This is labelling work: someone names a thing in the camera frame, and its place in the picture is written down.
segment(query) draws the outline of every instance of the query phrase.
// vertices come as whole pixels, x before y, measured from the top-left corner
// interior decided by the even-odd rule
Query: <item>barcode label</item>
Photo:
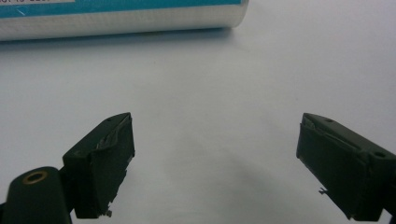
[[[76,2],[76,0],[0,0],[0,6],[51,4],[51,3],[68,3],[68,2]]]

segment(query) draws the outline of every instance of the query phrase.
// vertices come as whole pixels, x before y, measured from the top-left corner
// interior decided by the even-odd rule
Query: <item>blue stripe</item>
[[[75,3],[0,6],[0,18],[82,14],[169,7],[239,5],[242,0],[76,0]]]

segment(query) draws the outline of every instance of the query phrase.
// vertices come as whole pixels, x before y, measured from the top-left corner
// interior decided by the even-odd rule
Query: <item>blue and white package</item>
[[[0,41],[235,27],[248,0],[0,0]]]

